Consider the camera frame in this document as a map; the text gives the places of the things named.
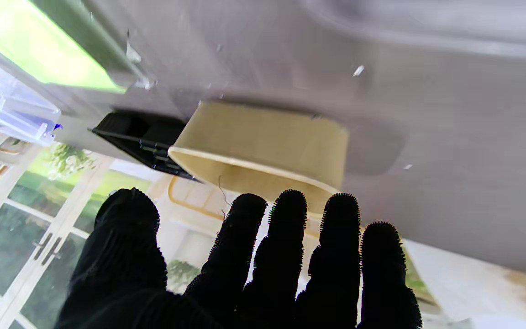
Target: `plastic container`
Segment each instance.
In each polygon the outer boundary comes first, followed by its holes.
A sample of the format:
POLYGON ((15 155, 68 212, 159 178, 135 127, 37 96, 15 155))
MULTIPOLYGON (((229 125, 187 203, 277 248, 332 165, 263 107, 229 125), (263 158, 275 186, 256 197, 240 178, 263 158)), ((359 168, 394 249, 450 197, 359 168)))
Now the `plastic container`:
POLYGON ((48 145, 60 115, 56 106, 0 69, 0 133, 48 145))
POLYGON ((302 191, 308 211, 321 214, 342 185, 348 137, 313 115, 201 102, 168 154, 202 182, 269 202, 302 191))

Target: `finger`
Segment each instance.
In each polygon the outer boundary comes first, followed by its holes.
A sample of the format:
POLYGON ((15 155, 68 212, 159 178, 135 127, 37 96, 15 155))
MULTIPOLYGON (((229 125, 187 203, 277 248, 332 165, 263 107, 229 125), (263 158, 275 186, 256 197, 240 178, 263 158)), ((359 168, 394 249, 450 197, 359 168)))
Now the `finger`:
POLYGON ((247 280, 265 208, 265 200, 254 194, 234 200, 206 264, 184 293, 221 322, 232 315, 247 280))
POLYGON ((293 317, 306 213, 305 197, 299 191, 287 190, 276 200, 269 232, 257 248, 253 280, 237 307, 240 316, 270 324, 293 317))
POLYGON ((405 286, 405 256, 390 223, 368 225, 363 234, 363 310, 359 328, 421 328, 421 315, 405 286))
POLYGON ((157 209, 140 190, 123 189, 110 196, 85 242, 68 299, 84 294, 94 302, 132 287, 165 289, 166 265, 155 239, 158 227, 157 209))
POLYGON ((350 194, 332 196, 318 246, 310 260, 310 281, 298 296, 296 317, 304 327, 354 328, 360 285, 360 212, 350 194))

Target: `white debris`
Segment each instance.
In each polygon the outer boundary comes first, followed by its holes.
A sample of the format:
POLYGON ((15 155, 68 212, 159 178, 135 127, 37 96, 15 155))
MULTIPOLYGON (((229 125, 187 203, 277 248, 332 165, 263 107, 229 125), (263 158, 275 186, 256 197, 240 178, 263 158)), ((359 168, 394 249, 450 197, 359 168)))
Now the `white debris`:
POLYGON ((361 73, 365 70, 365 65, 360 65, 359 67, 357 67, 357 70, 354 71, 354 74, 352 75, 353 77, 358 77, 359 75, 361 75, 361 73))

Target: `door handle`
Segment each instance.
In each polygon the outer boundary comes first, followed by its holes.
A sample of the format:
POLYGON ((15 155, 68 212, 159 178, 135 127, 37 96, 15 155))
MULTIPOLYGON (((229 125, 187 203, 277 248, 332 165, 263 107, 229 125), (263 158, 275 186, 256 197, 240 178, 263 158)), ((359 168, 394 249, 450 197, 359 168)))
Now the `door handle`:
POLYGON ((41 244, 38 244, 36 241, 32 241, 32 245, 40 248, 38 252, 36 252, 36 255, 34 256, 34 260, 37 260, 38 257, 40 257, 40 255, 44 251, 44 248, 46 248, 46 245, 48 245, 48 242, 50 242, 50 239, 52 239, 52 233, 48 233, 48 235, 46 236, 46 239, 41 244))
POLYGON ((42 260, 42 265, 46 264, 46 262, 50 259, 51 256, 54 256, 54 258, 60 259, 61 255, 57 252, 54 252, 54 250, 56 250, 61 240, 62 238, 56 238, 56 241, 54 241, 52 248, 50 248, 50 251, 48 252, 48 254, 46 254, 46 257, 44 257, 44 260, 42 260))

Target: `white wall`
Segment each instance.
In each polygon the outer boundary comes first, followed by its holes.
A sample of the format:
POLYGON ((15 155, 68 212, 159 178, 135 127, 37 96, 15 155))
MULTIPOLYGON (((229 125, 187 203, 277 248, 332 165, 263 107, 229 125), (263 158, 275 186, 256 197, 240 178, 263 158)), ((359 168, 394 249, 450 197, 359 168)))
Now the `white wall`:
POLYGON ((526 288, 509 281, 510 270, 413 241, 404 244, 430 293, 453 321, 472 318, 478 321, 474 328, 489 328, 491 321, 502 319, 493 324, 502 329, 513 319, 526 323, 526 288))

